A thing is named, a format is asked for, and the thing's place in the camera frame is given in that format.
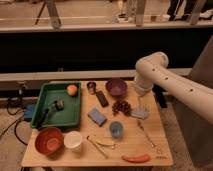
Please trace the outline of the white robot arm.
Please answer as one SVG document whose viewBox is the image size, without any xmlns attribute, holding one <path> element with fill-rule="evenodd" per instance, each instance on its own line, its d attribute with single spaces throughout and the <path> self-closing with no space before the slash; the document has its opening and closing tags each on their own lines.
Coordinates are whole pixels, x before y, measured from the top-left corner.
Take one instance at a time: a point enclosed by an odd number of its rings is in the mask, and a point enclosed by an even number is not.
<svg viewBox="0 0 213 171">
<path fill-rule="evenodd" d="M 144 96 L 156 84 L 213 124 L 213 89 L 174 74 L 168 63 L 163 52 L 140 58 L 135 64 L 135 91 Z"/>
</svg>

